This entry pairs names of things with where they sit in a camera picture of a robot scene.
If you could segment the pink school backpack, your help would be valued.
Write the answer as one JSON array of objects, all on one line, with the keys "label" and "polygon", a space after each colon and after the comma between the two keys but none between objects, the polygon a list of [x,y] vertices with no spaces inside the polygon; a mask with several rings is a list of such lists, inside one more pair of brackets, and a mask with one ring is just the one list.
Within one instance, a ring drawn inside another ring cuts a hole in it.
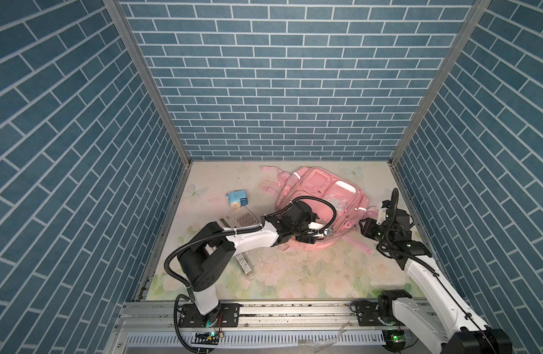
[{"label": "pink school backpack", "polygon": [[368,197],[355,184],[319,167],[303,167],[289,173],[276,166],[262,166],[263,171],[278,174],[277,187],[264,187],[262,190],[277,197],[275,209],[286,207],[300,196],[313,196],[330,203],[336,210],[336,220],[332,225],[333,234],[312,241],[309,237],[292,237],[286,249],[318,251],[333,246],[349,232],[355,230],[359,222],[366,218],[377,218],[379,209],[370,205]]}]

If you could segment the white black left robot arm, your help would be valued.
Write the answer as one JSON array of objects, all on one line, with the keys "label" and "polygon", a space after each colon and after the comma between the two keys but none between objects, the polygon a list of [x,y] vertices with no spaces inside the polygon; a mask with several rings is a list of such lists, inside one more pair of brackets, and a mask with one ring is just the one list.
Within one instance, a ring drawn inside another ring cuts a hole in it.
[{"label": "white black left robot arm", "polygon": [[221,318],[215,283],[234,256],[280,246],[293,237],[315,241],[327,235],[336,217],[331,203],[301,196],[248,227],[226,228],[211,222],[166,257],[164,270],[186,287],[186,295],[177,298],[190,302],[193,314],[202,318],[202,326],[209,327]]}]

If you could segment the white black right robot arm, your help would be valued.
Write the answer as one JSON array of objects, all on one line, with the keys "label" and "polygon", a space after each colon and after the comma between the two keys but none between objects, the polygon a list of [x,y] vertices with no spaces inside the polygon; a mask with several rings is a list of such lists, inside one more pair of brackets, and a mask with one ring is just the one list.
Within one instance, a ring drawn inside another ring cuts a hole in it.
[{"label": "white black right robot arm", "polygon": [[402,209],[381,209],[379,218],[360,221],[361,233],[376,249],[397,262],[423,292],[435,316],[421,309],[404,289],[378,297],[377,317],[384,325],[407,327],[432,353],[512,353],[508,334],[492,328],[468,305],[438,268],[429,249],[412,239],[409,216]]}]

